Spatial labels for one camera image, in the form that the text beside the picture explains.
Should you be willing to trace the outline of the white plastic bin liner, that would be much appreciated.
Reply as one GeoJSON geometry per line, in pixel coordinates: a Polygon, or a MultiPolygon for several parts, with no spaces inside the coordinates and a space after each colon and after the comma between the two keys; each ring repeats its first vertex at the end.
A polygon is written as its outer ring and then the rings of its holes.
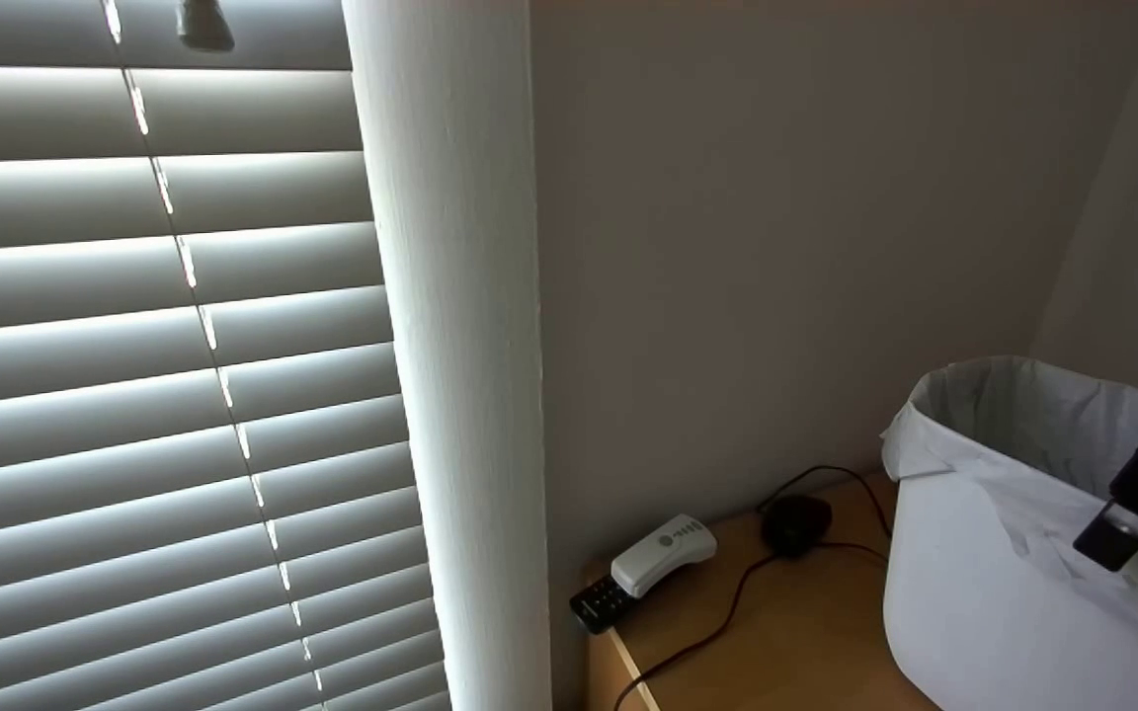
{"type": "Polygon", "coordinates": [[[1138,448],[1138,388],[993,356],[932,370],[882,437],[894,481],[971,483],[1038,574],[1138,625],[1138,553],[1110,572],[1074,549],[1138,448]]]}

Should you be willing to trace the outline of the white waste bin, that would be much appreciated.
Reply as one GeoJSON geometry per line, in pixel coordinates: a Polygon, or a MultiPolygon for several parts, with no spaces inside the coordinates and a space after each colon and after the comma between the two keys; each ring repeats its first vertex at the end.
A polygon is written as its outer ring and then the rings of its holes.
{"type": "Polygon", "coordinates": [[[894,482],[888,644],[935,706],[1138,711],[1137,622],[1021,561],[979,487],[894,482]]]}

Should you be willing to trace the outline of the black computer mouse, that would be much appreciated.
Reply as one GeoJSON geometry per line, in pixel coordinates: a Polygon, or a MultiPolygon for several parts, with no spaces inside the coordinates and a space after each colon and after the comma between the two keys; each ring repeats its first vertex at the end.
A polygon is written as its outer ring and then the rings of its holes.
{"type": "Polygon", "coordinates": [[[795,561],[813,552],[834,521],[827,501],[813,496],[777,497],[762,507],[762,543],[772,555],[795,561]]]}

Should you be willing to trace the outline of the white remote control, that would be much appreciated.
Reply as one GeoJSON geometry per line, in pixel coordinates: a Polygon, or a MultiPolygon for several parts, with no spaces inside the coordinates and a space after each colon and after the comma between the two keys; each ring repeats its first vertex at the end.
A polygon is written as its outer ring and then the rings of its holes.
{"type": "Polygon", "coordinates": [[[676,514],[610,563],[610,576],[630,598],[640,600],[682,567],[712,559],[718,541],[708,527],[690,514],[676,514]]]}

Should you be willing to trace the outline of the black remote control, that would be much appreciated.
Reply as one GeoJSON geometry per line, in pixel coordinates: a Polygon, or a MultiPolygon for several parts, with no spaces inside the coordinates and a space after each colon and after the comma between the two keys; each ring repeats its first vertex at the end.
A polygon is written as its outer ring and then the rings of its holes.
{"type": "Polygon", "coordinates": [[[600,577],[569,600],[575,618],[589,635],[613,629],[637,603],[638,598],[632,597],[611,574],[600,577]]]}

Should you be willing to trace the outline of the white slatted window blind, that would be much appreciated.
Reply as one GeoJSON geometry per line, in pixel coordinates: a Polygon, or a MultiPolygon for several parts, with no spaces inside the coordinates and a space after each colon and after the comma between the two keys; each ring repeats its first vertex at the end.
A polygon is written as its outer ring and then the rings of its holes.
{"type": "Polygon", "coordinates": [[[450,711],[343,0],[0,0],[0,711],[450,711]]]}

